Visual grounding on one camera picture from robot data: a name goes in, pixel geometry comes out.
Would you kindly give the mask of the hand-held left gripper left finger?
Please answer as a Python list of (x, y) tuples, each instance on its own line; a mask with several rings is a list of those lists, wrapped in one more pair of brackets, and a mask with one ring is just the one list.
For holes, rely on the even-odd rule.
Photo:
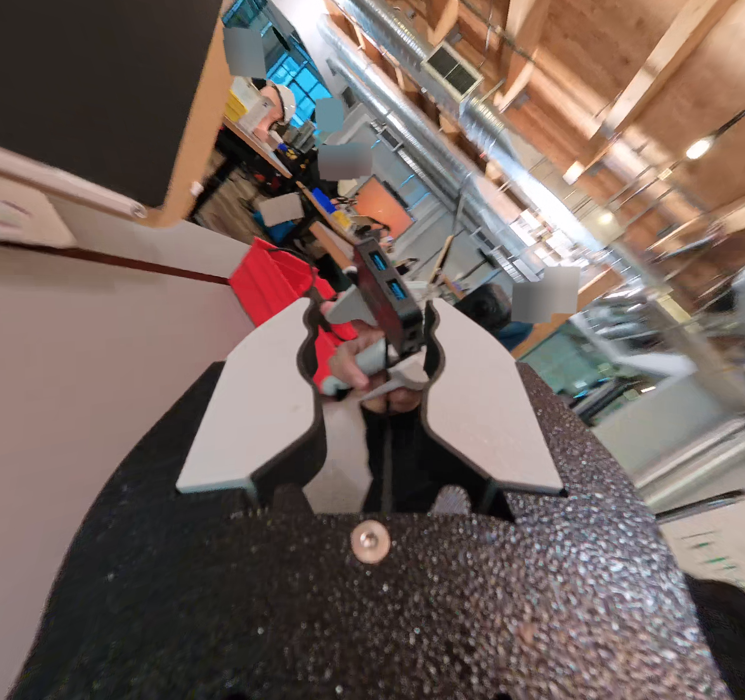
[(181, 494), (239, 489), (273, 497), (308, 485), (326, 461), (314, 383), (321, 313), (297, 299), (230, 351), (176, 481)]

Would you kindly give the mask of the red plastic bin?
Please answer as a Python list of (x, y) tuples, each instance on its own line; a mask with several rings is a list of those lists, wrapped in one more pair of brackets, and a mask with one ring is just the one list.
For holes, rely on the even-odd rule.
[(311, 302), (337, 295), (315, 267), (256, 238), (229, 285), (255, 328), (226, 359), (229, 388), (251, 401), (265, 396), (268, 406), (283, 388), (290, 390), (291, 400), (308, 400), (310, 389), (297, 368), (304, 346), (315, 351), (317, 362), (310, 360), (306, 368), (313, 372), (321, 394), (339, 397), (352, 392), (332, 376), (329, 367), (336, 349), (357, 337), (351, 324), (331, 325), (322, 318), (313, 332), (314, 342), (307, 343), (303, 318)]

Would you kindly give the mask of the black panel with wooden rim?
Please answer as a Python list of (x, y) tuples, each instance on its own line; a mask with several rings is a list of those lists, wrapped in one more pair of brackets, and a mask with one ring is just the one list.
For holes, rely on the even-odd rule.
[(195, 207), (232, 82), (226, 0), (1, 0), (1, 147), (144, 205)]

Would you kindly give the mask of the person's right hand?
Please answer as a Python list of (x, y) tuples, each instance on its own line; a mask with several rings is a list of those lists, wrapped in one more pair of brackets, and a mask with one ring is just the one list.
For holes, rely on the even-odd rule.
[[(329, 370), (334, 377), (366, 396), (388, 381), (386, 371), (377, 372), (375, 375), (365, 375), (358, 366), (356, 357), (383, 340), (385, 334), (380, 329), (361, 321), (352, 322), (352, 327), (357, 333), (357, 338), (346, 341), (336, 349), (329, 360)], [(416, 410), (421, 397), (420, 392), (403, 387), (388, 392), (384, 396), (361, 400), (360, 404), (370, 413), (393, 415)]]

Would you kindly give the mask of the orange display screen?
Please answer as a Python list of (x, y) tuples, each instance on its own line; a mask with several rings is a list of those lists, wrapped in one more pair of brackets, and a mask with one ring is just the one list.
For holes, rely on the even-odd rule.
[(394, 240), (414, 224), (414, 217), (396, 190), (377, 175), (368, 178), (355, 193), (355, 211), (386, 226)]

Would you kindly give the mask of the black usb hub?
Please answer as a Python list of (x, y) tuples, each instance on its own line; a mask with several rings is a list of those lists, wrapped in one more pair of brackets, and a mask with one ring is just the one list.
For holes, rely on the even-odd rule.
[(424, 345), (423, 313), (381, 245), (368, 237), (353, 253), (356, 285), (388, 343), (401, 359), (419, 352)]

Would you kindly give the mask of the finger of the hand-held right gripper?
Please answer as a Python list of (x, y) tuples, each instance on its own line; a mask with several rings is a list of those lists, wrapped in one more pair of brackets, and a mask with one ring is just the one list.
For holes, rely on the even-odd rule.
[(358, 288), (349, 288), (334, 301), (321, 305), (321, 314), (331, 325), (362, 323), (374, 326), (374, 315)]
[(429, 377), (421, 357), (410, 357), (368, 378), (370, 389), (361, 404), (417, 404)]

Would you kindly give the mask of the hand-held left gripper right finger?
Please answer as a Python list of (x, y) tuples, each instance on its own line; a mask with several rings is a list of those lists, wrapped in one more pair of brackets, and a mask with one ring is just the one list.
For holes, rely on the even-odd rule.
[(485, 328), (444, 299), (428, 301), (420, 418), (453, 460), (472, 511), (492, 511), (497, 494), (565, 497), (566, 488), (517, 364)]

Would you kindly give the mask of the silver ventilation duct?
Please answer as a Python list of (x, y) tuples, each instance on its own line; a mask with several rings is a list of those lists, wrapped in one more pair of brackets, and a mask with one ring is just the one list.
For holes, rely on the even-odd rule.
[(512, 189), (545, 220), (595, 252), (606, 252), (625, 280), (641, 282), (641, 271), (622, 247), (602, 246), (566, 205), (516, 156), (507, 129), (479, 93), (483, 75), (446, 42), (433, 46), (398, 17), (385, 0), (331, 0), (379, 48), (389, 54), (442, 108), (463, 135), (500, 168)]

